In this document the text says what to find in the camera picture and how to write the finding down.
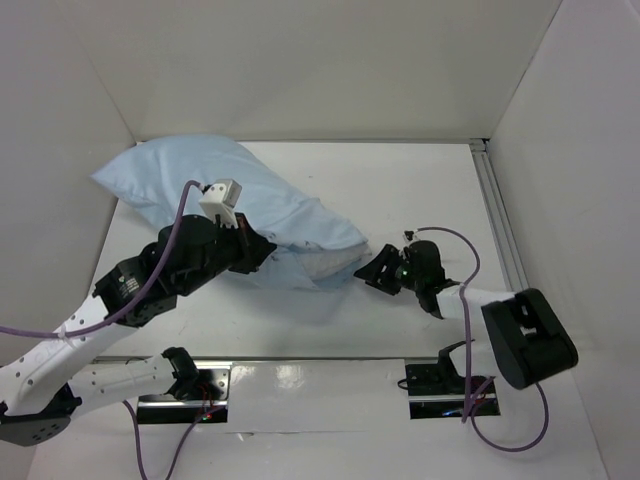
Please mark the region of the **white pillow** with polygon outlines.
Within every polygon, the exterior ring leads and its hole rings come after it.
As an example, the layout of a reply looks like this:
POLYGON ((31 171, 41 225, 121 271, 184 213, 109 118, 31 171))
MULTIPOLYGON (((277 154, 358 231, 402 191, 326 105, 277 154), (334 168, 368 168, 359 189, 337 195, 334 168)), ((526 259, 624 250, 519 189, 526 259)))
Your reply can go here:
POLYGON ((323 280, 367 257, 371 249, 367 243, 339 250, 318 250, 301 253, 299 262, 313 281, 323 280))

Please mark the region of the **light blue pillowcase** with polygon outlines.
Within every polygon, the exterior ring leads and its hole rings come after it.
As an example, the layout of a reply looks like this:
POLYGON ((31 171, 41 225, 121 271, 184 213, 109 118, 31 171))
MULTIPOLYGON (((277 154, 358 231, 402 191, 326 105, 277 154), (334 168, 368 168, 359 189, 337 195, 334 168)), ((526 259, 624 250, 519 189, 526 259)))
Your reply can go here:
POLYGON ((157 229, 173 223, 186 182, 198 182, 205 191, 189 197, 185 213, 223 218, 242 213, 254 231, 275 244, 248 276, 264 289, 339 288, 370 253, 367 238, 351 221, 226 137, 150 140, 119 154, 91 177, 157 229))

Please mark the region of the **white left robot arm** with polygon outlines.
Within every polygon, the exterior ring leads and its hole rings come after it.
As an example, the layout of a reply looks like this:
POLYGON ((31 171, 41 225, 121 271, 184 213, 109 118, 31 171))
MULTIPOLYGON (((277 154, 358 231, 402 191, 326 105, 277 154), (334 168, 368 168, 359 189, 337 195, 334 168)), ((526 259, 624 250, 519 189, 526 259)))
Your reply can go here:
POLYGON ((38 445, 70 422, 104 406, 144 395, 177 400, 196 390, 199 371, 182 347, 96 370, 90 363, 111 345, 225 271, 256 272, 276 246, 242 214, 234 226, 204 216, 181 217, 155 242, 119 262, 50 337, 1 369, 1 438, 38 445))

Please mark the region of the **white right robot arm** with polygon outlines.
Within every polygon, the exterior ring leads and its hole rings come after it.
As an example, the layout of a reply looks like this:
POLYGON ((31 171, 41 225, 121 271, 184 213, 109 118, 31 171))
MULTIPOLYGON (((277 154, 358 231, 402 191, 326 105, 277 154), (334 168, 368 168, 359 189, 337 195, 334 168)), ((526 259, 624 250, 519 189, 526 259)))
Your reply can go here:
POLYGON ((463 288, 447 277, 437 245, 415 241, 403 249, 390 244, 354 276, 389 295, 412 291, 420 307, 438 319, 481 323, 497 370, 523 390, 577 366, 578 350, 544 294, 535 288, 494 292, 463 288))

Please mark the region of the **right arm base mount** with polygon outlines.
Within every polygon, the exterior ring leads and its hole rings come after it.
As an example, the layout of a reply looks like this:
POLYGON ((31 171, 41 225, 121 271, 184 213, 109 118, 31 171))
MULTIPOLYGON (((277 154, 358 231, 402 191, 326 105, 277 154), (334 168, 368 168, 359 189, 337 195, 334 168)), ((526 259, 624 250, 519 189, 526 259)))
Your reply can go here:
POLYGON ((462 417, 465 380, 448 360, 410 360, 397 386, 407 393, 412 420, 462 417))

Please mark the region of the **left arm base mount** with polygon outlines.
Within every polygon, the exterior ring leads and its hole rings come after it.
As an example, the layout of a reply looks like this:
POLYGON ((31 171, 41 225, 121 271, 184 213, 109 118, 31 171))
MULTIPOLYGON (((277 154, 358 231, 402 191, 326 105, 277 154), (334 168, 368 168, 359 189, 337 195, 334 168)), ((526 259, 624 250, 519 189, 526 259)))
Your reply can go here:
POLYGON ((136 418, 142 425, 188 425, 201 418, 205 424, 228 420, 231 362, 196 360, 199 376, 192 389, 179 399, 170 394, 138 399, 136 418))

